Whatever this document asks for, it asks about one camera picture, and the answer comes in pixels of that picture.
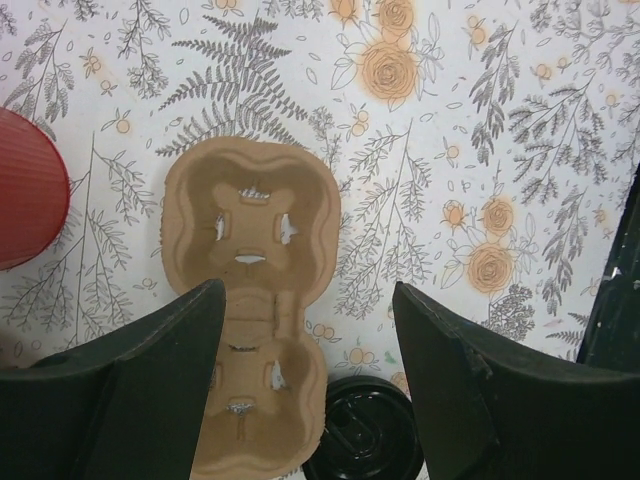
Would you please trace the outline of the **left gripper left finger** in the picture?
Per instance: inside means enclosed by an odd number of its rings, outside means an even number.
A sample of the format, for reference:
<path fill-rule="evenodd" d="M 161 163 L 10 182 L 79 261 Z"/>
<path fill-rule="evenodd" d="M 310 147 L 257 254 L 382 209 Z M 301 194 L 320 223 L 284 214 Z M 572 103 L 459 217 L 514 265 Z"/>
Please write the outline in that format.
<path fill-rule="evenodd" d="M 1 373 L 5 479 L 186 479 L 225 313 L 208 280 L 95 340 Z"/>

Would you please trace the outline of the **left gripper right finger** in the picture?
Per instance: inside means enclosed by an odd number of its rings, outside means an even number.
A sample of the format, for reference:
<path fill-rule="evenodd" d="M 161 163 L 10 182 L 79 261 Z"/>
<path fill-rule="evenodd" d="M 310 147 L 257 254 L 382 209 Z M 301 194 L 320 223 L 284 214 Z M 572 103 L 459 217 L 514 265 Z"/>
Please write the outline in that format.
<path fill-rule="evenodd" d="M 400 282 L 393 310 L 433 479 L 635 479 L 639 378 L 531 349 Z"/>

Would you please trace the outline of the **brown cardboard cup carrier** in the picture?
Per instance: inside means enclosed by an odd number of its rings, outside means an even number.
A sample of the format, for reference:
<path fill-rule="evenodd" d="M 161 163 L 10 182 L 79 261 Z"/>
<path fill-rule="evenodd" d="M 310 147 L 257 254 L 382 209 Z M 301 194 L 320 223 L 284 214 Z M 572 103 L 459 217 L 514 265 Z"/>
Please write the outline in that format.
<path fill-rule="evenodd" d="M 305 312 L 333 278 L 340 218 L 333 174 L 300 147 L 216 137 L 171 166 L 167 280 L 184 294 L 218 279 L 226 294 L 193 478 L 273 479 L 318 447 L 328 374 Z"/>

